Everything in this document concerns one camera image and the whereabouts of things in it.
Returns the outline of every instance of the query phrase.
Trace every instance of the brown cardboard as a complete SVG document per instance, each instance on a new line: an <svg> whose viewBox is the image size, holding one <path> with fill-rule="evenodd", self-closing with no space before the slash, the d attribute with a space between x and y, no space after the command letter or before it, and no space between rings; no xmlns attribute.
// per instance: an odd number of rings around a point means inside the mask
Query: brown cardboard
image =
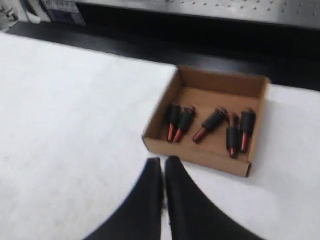
<svg viewBox="0 0 320 240"><path fill-rule="evenodd" d="M142 134L142 140L153 153L177 155L191 163L247 177L254 159L269 82L264 76L221 74L179 66L155 108ZM196 108L194 122L180 143L166 141L168 124L164 115L173 101L183 107L192 105ZM227 122L208 134L199 144L192 141L201 123L219 106L236 112L239 117L245 108L252 108L256 112L248 152L239 154L237 159L230 158L226 150Z"/></svg>

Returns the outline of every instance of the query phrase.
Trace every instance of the white paper sheet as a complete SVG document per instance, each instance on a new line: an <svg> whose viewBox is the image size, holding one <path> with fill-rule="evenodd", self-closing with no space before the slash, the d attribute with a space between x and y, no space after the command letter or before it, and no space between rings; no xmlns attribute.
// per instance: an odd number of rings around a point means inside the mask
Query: white paper sheet
<svg viewBox="0 0 320 240"><path fill-rule="evenodd" d="M152 156L141 133L175 67L4 33L0 42L0 239L80 240ZM318 92L271 86L249 178L184 165L261 237L318 240L319 103Z"/></svg>

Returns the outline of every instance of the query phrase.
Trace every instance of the metal optical breadboard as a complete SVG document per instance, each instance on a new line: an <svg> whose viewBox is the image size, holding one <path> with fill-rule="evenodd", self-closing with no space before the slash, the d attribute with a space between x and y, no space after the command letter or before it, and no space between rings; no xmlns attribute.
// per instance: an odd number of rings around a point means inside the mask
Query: metal optical breadboard
<svg viewBox="0 0 320 240"><path fill-rule="evenodd" d="M320 29L320 0L71 0L159 13Z"/></svg>

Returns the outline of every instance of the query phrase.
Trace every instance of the black cylindrical part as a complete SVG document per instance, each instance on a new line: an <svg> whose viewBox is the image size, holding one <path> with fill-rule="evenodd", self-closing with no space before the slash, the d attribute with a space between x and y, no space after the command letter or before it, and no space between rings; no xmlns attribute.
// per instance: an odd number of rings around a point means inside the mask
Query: black cylindrical part
<svg viewBox="0 0 320 240"><path fill-rule="evenodd" d="M179 123L181 107L178 104L172 104L170 107L169 114L169 123L174 124L175 126Z"/></svg>
<svg viewBox="0 0 320 240"><path fill-rule="evenodd" d="M187 132L194 120L194 116L194 107L185 107L178 123L178 129L181 129L184 133Z"/></svg>
<svg viewBox="0 0 320 240"><path fill-rule="evenodd" d="M237 127L228 127L226 129L226 149L239 149L239 130Z"/></svg>
<svg viewBox="0 0 320 240"><path fill-rule="evenodd" d="M248 136L252 135L256 122L256 114L253 110L249 109L241 113L240 131L247 133Z"/></svg>
<svg viewBox="0 0 320 240"><path fill-rule="evenodd" d="M212 131L226 118L226 110L224 108L217 108L203 123L202 127L206 128L208 132Z"/></svg>

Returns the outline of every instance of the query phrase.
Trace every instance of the white table surface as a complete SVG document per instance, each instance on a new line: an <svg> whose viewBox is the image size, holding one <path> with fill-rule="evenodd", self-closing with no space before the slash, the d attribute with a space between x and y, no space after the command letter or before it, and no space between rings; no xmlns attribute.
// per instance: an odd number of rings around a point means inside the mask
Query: white table surface
<svg viewBox="0 0 320 240"><path fill-rule="evenodd" d="M175 67L5 33L0 43L0 239L81 240L152 156L140 136ZM318 240L319 106L318 92L272 85L249 178L184 166L261 237Z"/></svg>

